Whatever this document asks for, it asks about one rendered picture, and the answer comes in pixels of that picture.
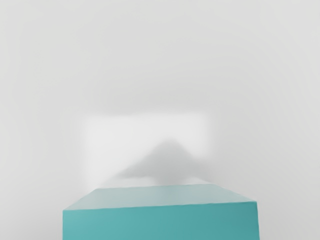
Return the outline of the teal block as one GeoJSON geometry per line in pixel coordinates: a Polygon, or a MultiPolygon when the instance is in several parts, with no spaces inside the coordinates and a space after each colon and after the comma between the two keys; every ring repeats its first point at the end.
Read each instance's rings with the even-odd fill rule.
{"type": "Polygon", "coordinates": [[[62,223],[62,240],[260,240],[256,201],[215,184],[98,188],[62,223]]]}

